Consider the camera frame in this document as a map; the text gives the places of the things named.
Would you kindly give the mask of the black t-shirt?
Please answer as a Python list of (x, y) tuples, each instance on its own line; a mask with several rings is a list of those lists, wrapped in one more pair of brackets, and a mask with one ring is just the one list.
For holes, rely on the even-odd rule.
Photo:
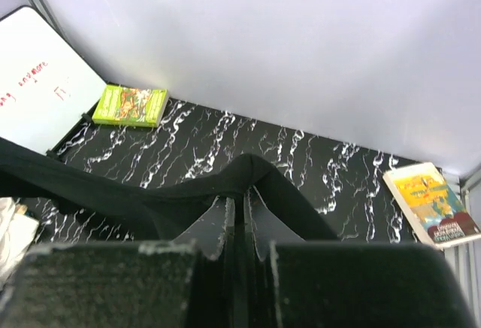
[(142, 239), (177, 237), (213, 204), (241, 200), (255, 187), (271, 212), (305, 240), (337, 240), (337, 233), (303, 194), (267, 160), (241, 154), (222, 171), (181, 184), (144, 189), (83, 172), (1, 140), (1, 195), (53, 200), (61, 214), (85, 209), (122, 224)]

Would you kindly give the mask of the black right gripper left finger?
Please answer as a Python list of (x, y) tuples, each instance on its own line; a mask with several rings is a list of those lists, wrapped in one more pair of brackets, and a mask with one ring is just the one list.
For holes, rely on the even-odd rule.
[(209, 260), (218, 260), (234, 228), (234, 200), (216, 197), (212, 205), (174, 240), (176, 244), (194, 243)]

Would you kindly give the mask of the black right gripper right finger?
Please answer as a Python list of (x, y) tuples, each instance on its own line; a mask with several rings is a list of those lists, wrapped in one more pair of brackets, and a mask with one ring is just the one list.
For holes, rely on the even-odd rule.
[(272, 241), (281, 244), (304, 242), (268, 209), (256, 187), (250, 187), (244, 195), (244, 221), (247, 241), (252, 243), (259, 260), (268, 257)]

